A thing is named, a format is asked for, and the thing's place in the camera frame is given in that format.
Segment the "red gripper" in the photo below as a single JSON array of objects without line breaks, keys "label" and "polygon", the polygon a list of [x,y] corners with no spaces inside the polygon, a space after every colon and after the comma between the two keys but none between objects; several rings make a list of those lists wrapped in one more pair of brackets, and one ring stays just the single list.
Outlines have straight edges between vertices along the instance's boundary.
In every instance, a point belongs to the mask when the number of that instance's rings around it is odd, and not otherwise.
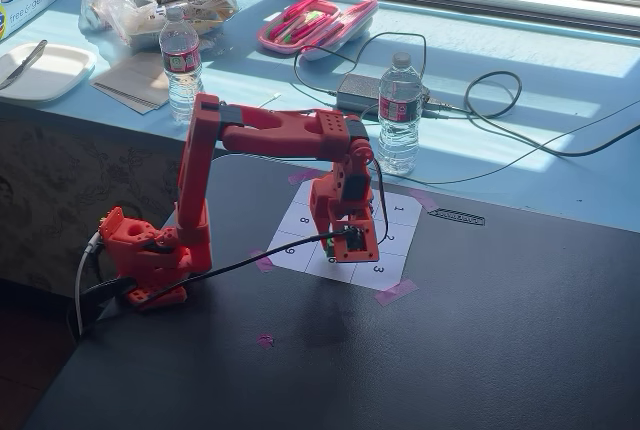
[{"label": "red gripper", "polygon": [[372,222],[369,160],[370,156],[346,156],[312,181],[309,208],[319,234],[339,230],[342,221],[361,228]]}]

